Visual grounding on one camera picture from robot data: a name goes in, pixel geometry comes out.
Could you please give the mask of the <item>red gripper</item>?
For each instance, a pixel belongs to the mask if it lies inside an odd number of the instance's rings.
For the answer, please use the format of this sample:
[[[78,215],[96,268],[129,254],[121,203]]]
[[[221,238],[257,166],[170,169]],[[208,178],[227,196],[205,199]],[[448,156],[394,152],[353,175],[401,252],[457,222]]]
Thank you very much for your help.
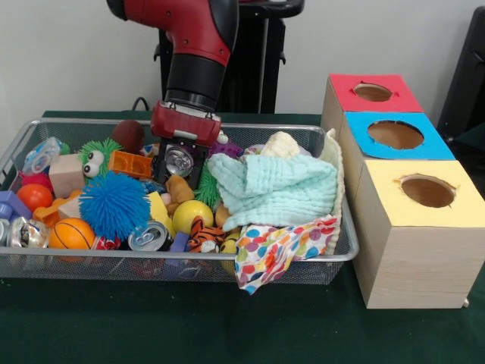
[[[158,155],[154,164],[154,180],[164,184],[167,180],[165,153],[174,137],[192,140],[199,146],[191,150],[193,166],[188,177],[189,186],[196,190],[210,147],[221,130],[221,119],[212,112],[201,111],[174,102],[158,101],[152,109],[151,131],[160,137]]]

